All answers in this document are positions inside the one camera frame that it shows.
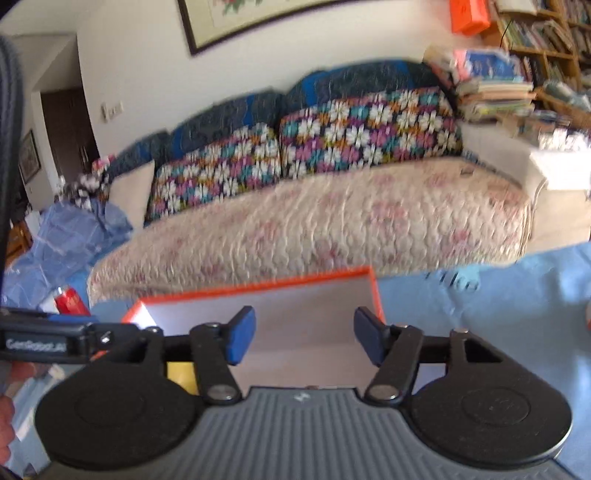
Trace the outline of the person's left hand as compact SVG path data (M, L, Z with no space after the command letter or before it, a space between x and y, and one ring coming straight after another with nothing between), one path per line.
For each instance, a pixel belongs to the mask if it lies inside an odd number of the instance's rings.
M6 388L15 382L23 382L35 375L36 367L30 362L11 362L1 364L1 430L0 453L1 464L4 465L11 456L9 445L14 441L16 434L12 426L15 415L13 401L5 393Z

